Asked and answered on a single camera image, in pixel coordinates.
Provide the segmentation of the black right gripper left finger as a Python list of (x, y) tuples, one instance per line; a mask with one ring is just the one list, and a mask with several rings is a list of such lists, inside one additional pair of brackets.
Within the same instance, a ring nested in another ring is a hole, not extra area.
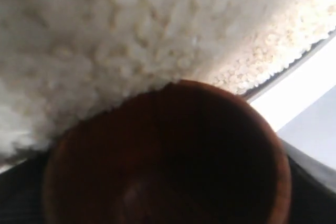
[(1, 173), (1, 224), (45, 223), (41, 188), (48, 158), (38, 154)]

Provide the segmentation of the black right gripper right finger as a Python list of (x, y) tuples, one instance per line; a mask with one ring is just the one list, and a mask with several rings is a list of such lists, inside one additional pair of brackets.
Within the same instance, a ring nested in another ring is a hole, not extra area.
[(283, 141), (292, 180), (289, 223), (335, 224), (335, 170)]

